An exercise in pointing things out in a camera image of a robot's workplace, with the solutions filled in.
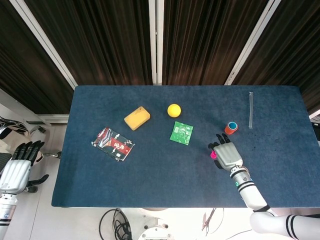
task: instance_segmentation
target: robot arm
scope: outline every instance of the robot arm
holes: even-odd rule
[[[23,143],[17,147],[12,159],[7,162],[0,178],[0,240],[4,239],[18,200],[17,195],[27,186],[34,185],[36,181],[28,181],[30,169],[34,164],[37,154],[44,142]]]
[[[317,240],[320,235],[320,219],[306,216],[277,216],[267,204],[249,171],[243,166],[243,160],[235,145],[227,135],[216,135],[220,141],[210,143],[208,147],[215,151],[215,165],[230,173],[246,206],[253,210],[250,217],[252,229],[258,233],[274,233],[299,240]]]

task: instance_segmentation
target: pink object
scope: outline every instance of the pink object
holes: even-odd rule
[[[216,158],[217,158],[216,152],[215,152],[215,151],[212,151],[212,153],[210,154],[210,157],[211,157],[212,159],[216,159]]]

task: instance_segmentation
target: clear plastic tube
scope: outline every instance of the clear plastic tube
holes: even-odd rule
[[[250,101],[250,116],[249,116],[249,128],[252,129],[253,124],[253,115],[254,115],[254,93],[249,92],[249,101]]]

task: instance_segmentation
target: yellow ball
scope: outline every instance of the yellow ball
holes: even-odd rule
[[[178,104],[171,104],[167,111],[170,117],[176,118],[181,114],[181,107]]]

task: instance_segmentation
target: green packet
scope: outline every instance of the green packet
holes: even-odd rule
[[[193,128],[193,126],[176,121],[174,123],[170,140],[180,144],[188,145]]]

